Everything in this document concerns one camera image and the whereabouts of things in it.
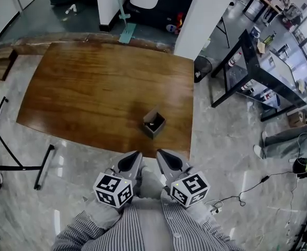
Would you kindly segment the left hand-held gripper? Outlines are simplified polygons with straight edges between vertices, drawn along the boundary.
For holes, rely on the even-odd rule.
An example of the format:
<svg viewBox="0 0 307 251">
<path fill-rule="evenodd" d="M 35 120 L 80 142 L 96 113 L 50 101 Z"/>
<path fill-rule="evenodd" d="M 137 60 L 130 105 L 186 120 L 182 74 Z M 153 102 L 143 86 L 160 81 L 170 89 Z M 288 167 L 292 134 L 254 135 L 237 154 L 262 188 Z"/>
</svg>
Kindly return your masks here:
<svg viewBox="0 0 307 251">
<path fill-rule="evenodd" d="M 134 196 L 133 187 L 137 184 L 142 160 L 139 151 L 125 153 L 120 156 L 117 166 L 100 173 L 93 185 L 97 200 L 117 209 L 123 207 Z"/>
</svg>

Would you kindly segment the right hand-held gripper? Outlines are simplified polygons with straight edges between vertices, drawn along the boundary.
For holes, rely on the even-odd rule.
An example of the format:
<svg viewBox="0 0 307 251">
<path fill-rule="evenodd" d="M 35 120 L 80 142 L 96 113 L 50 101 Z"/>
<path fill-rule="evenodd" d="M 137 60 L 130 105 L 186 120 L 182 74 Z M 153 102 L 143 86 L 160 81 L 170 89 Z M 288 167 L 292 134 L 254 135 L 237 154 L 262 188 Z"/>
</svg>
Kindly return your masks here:
<svg viewBox="0 0 307 251">
<path fill-rule="evenodd" d="M 156 159 L 161 173 L 167 180 L 175 179 L 182 171 L 190 167 L 189 161 L 181 154 L 167 149 L 158 149 Z M 188 208 L 203 200 L 210 189 L 210 185 L 202 171 L 188 174 L 171 184 L 169 195 Z"/>
</svg>

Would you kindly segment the small cardboard box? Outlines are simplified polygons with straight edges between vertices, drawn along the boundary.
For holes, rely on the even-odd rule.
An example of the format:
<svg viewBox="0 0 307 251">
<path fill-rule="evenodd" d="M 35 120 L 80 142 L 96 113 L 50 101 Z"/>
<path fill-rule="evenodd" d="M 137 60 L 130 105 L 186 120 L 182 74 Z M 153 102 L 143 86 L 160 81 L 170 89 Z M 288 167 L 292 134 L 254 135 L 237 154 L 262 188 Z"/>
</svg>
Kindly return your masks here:
<svg viewBox="0 0 307 251">
<path fill-rule="evenodd" d="M 166 119 L 159 113 L 155 107 L 143 118 L 142 131 L 150 139 L 154 139 L 165 127 Z"/>
</svg>

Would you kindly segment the person's right forearm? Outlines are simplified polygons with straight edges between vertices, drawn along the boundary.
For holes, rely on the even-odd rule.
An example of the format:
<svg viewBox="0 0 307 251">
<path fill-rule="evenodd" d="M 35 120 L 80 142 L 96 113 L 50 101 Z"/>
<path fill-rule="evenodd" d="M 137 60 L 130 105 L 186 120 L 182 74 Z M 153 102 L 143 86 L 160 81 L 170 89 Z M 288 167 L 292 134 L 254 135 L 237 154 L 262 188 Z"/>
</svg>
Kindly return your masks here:
<svg viewBox="0 0 307 251">
<path fill-rule="evenodd" d="M 199 244 L 201 251 L 245 251 L 227 236 L 208 208 L 196 203 L 185 210 L 190 218 L 187 224 L 192 231 L 192 239 Z"/>
</svg>

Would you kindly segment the person's left forearm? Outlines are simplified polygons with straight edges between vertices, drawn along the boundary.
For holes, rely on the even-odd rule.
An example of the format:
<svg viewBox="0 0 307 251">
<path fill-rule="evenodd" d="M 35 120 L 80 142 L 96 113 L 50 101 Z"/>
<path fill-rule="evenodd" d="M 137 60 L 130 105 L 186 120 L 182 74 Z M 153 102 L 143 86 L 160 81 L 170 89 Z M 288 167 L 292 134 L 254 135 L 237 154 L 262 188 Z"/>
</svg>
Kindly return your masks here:
<svg viewBox="0 0 307 251">
<path fill-rule="evenodd" d="M 116 208 L 97 200 L 90 201 L 85 210 L 57 235 L 51 251 L 81 251 L 87 242 L 101 237 L 120 218 Z"/>
</svg>

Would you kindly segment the white power strip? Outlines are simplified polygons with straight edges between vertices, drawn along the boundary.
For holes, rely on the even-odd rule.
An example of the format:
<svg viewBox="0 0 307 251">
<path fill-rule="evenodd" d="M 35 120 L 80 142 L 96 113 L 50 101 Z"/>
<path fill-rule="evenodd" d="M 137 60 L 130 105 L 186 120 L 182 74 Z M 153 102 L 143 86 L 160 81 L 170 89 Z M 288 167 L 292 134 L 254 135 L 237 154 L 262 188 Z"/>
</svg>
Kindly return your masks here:
<svg viewBox="0 0 307 251">
<path fill-rule="evenodd" d="M 212 205 L 212 210 L 211 210 L 212 215 L 216 215 L 216 214 L 220 213 L 222 211 L 222 208 L 223 208 L 223 202 L 222 201 L 216 201 Z"/>
</svg>

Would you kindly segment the person's striped shirt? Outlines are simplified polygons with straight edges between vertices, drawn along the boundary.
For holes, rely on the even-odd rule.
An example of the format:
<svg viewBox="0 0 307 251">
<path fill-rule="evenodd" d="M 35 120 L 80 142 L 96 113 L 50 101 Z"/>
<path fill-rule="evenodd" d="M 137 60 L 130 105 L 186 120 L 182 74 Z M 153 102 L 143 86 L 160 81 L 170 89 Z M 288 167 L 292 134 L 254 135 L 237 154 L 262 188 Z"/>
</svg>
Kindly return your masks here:
<svg viewBox="0 0 307 251">
<path fill-rule="evenodd" d="M 121 218 L 81 251 L 201 251 L 185 210 L 166 191 L 160 200 L 134 198 L 119 212 Z"/>
</svg>

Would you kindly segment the black mesh wastebasket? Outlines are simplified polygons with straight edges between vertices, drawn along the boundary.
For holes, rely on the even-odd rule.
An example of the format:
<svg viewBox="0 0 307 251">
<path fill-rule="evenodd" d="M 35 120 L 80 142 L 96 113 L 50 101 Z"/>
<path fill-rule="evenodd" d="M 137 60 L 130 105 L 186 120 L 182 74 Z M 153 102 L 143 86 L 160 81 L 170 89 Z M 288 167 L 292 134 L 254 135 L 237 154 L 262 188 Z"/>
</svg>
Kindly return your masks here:
<svg viewBox="0 0 307 251">
<path fill-rule="evenodd" d="M 199 83 L 212 69 L 212 64 L 206 57 L 196 57 L 194 60 L 194 83 Z"/>
</svg>

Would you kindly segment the red label plastic bottle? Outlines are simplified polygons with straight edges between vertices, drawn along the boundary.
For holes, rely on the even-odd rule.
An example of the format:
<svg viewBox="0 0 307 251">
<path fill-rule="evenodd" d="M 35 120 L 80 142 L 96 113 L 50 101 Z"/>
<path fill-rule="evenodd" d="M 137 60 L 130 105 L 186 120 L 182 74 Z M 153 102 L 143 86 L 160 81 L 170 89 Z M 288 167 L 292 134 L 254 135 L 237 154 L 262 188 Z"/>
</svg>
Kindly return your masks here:
<svg viewBox="0 0 307 251">
<path fill-rule="evenodd" d="M 247 92 L 253 92 L 254 90 L 253 90 L 253 85 L 254 85 L 254 81 L 253 80 L 250 80 L 250 81 L 248 81 L 245 85 L 243 85 L 242 87 L 241 87 L 241 91 L 243 92 L 243 93 L 247 93 Z"/>
</svg>

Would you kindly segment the clear plastic bottle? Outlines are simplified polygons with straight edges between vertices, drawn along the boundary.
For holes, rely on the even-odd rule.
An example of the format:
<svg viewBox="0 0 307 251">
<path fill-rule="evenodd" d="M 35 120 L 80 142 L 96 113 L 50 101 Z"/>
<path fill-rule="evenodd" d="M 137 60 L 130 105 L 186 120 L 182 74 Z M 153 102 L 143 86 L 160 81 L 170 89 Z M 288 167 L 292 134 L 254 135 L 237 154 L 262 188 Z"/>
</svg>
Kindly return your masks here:
<svg viewBox="0 0 307 251">
<path fill-rule="evenodd" d="M 233 67 L 237 61 L 241 58 L 242 56 L 242 52 L 236 52 L 232 57 L 231 59 L 228 61 L 228 65 L 230 67 Z"/>
</svg>

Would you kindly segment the teal flat mop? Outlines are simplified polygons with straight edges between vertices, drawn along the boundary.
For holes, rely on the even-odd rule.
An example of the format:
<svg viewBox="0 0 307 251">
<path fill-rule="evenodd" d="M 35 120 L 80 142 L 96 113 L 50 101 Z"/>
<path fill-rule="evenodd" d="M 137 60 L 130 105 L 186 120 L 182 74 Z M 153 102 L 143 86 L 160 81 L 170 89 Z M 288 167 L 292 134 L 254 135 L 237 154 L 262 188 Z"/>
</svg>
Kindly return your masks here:
<svg viewBox="0 0 307 251">
<path fill-rule="evenodd" d="M 123 9 L 123 3 L 122 0 L 117 0 L 118 1 L 118 5 L 119 5 L 119 9 L 120 9 L 120 15 L 119 18 L 121 20 L 123 20 L 124 23 L 124 30 L 123 32 L 120 34 L 119 37 L 119 42 L 123 43 L 123 44 L 129 44 L 133 33 L 135 31 L 136 28 L 136 24 L 134 23 L 128 23 L 127 19 L 129 19 L 131 17 L 130 14 L 125 14 L 124 9 Z"/>
</svg>

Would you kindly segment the black glass-top table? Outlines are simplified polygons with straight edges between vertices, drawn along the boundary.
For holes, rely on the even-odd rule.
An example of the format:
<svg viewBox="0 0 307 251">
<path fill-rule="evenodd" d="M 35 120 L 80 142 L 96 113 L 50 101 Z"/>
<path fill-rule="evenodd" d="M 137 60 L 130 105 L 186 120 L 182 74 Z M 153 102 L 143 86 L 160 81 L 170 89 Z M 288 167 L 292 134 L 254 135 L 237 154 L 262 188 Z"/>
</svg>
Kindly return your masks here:
<svg viewBox="0 0 307 251">
<path fill-rule="evenodd" d="M 230 67 L 228 61 L 236 52 L 242 52 L 242 56 Z M 213 108 L 236 93 L 262 104 L 262 122 L 307 107 L 307 92 L 299 90 L 290 66 L 274 50 L 260 54 L 255 40 L 246 30 L 211 76 L 216 77 L 220 72 L 223 73 L 225 92 L 211 104 Z M 250 80 L 254 81 L 254 91 L 243 93 L 241 87 Z"/>
</svg>

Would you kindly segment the black folding table leg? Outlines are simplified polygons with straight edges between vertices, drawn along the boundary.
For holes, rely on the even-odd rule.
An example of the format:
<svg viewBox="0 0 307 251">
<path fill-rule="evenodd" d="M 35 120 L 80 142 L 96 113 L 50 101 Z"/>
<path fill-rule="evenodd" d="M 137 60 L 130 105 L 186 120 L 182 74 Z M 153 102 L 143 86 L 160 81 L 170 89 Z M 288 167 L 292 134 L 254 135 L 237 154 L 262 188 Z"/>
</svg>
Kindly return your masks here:
<svg viewBox="0 0 307 251">
<path fill-rule="evenodd" d="M 216 28 L 219 29 L 225 35 L 227 46 L 228 48 L 230 48 L 229 37 L 223 17 L 220 18 L 219 22 L 216 25 Z"/>
</svg>

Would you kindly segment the green glass bottle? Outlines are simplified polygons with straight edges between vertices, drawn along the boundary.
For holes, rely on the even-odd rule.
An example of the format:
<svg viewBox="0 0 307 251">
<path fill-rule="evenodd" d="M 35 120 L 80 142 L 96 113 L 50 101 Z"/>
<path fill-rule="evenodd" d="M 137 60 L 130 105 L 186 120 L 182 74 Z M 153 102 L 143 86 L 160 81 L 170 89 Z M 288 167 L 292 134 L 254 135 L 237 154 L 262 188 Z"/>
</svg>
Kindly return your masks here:
<svg viewBox="0 0 307 251">
<path fill-rule="evenodd" d="M 263 41 L 263 43 L 264 43 L 266 46 L 270 45 L 270 44 L 273 42 L 273 40 L 274 40 L 276 34 L 277 34 L 277 33 L 274 31 L 273 34 L 269 35 L 269 36 Z"/>
</svg>

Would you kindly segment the wooden step block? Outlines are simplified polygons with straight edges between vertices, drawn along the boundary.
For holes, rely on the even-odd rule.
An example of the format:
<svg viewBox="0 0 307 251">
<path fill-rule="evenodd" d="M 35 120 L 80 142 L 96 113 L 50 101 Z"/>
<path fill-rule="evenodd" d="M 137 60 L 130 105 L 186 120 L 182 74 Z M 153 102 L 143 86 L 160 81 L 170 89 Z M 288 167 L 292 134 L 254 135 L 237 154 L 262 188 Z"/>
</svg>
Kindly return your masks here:
<svg viewBox="0 0 307 251">
<path fill-rule="evenodd" d="M 0 47 L 0 81 L 5 81 L 17 56 L 12 47 Z"/>
</svg>

